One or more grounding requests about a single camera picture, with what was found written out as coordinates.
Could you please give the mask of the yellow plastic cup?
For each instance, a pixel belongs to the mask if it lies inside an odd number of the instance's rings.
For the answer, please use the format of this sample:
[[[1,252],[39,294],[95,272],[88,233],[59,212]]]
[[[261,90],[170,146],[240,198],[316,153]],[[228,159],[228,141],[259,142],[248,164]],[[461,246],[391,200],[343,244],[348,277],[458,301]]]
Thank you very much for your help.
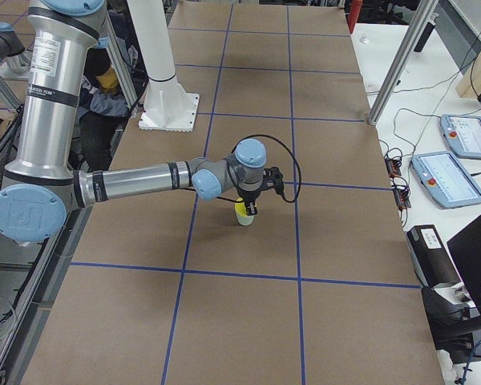
[[[238,217],[250,218],[252,215],[248,213],[245,203],[242,198],[237,198],[234,203],[235,213]]]

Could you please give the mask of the pale green plastic cup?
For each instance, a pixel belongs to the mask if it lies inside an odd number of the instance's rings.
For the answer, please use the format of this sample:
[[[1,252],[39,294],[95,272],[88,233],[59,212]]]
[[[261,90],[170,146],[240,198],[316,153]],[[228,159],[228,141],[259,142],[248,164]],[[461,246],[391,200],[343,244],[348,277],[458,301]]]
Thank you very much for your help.
[[[241,226],[249,226],[253,223],[254,216],[237,216],[237,222]]]

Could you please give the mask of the seated person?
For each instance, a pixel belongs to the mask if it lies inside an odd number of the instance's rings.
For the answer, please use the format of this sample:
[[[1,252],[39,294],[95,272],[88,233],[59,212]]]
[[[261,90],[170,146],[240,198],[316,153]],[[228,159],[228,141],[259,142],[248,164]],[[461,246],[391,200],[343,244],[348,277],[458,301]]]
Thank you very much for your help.
[[[142,87],[143,60],[135,43],[133,27],[123,14],[108,12],[115,30],[116,42],[132,82]],[[83,159],[90,171],[106,171],[112,161],[111,139],[115,130],[128,121],[131,109],[121,90],[119,79],[104,47],[92,47],[87,52],[83,70],[79,106],[75,122],[80,127]]]

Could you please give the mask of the black mini computer box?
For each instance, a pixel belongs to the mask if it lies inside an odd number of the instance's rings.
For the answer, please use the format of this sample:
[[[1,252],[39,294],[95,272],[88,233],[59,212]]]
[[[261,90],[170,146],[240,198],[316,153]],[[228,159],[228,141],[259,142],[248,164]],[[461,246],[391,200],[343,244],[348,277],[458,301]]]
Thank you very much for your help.
[[[416,225],[406,236],[415,271],[425,287],[449,288],[461,282],[434,225]]]

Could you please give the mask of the clear tape roll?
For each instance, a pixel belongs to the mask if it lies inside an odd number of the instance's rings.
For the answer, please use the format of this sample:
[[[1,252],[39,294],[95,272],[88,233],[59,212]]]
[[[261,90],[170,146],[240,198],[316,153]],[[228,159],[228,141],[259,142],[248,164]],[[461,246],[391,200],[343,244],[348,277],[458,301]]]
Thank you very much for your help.
[[[359,39],[359,42],[362,44],[368,44],[370,40],[368,39],[367,34],[363,34]]]

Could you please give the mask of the near blue teach pendant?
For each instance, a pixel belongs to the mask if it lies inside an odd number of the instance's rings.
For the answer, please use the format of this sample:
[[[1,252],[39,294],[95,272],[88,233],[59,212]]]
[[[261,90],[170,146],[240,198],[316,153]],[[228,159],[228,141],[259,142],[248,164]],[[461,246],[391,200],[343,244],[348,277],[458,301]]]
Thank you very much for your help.
[[[453,152],[414,155],[411,166],[440,207],[454,209],[481,204],[481,188]]]

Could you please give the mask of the blue teach pendant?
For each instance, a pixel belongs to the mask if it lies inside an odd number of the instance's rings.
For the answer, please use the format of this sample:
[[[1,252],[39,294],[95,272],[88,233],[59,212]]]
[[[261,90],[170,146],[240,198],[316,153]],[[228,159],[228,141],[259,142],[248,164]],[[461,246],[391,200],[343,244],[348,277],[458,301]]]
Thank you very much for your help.
[[[481,160],[481,117],[475,115],[442,115],[443,137],[458,157]]]
[[[414,155],[411,166],[440,207],[454,209],[481,204],[481,188],[453,152]]]

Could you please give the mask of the far blue teach pendant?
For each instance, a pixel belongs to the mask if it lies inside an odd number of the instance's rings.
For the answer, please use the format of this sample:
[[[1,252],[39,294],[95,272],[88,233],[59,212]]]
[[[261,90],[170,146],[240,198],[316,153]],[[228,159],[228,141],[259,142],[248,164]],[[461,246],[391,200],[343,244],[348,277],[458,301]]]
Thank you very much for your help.
[[[442,115],[443,137],[458,157],[481,160],[481,117],[475,115]]]

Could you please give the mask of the black computer monitor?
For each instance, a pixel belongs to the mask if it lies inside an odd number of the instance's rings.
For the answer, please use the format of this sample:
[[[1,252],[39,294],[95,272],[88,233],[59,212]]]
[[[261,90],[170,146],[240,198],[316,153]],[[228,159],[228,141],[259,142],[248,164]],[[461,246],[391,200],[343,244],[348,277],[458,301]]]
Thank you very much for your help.
[[[479,315],[456,308],[430,288],[422,288],[422,300],[434,344],[438,349],[462,346],[481,330],[481,214],[447,242],[456,269]]]

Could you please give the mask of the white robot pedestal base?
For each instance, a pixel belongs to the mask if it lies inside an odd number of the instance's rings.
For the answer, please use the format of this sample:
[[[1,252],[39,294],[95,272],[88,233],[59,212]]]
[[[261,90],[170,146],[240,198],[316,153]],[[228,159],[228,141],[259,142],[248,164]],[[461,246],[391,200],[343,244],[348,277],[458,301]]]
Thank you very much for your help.
[[[190,132],[200,96],[187,93],[177,79],[163,3],[131,0],[127,5],[148,74],[139,127]]]

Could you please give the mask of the aluminium frame post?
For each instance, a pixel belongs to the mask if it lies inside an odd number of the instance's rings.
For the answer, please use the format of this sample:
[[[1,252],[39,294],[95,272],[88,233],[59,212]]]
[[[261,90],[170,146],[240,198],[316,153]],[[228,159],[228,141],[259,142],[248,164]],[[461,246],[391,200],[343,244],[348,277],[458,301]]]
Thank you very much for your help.
[[[402,74],[405,65],[408,62],[410,54],[416,46],[426,24],[430,20],[430,16],[438,5],[438,0],[423,0],[419,3],[418,9],[412,18],[410,25],[402,39],[402,42],[397,50],[397,53],[390,65],[386,77],[382,83],[380,91],[369,115],[367,116],[367,123],[375,127],[381,117],[392,93],[397,86],[400,75]]]

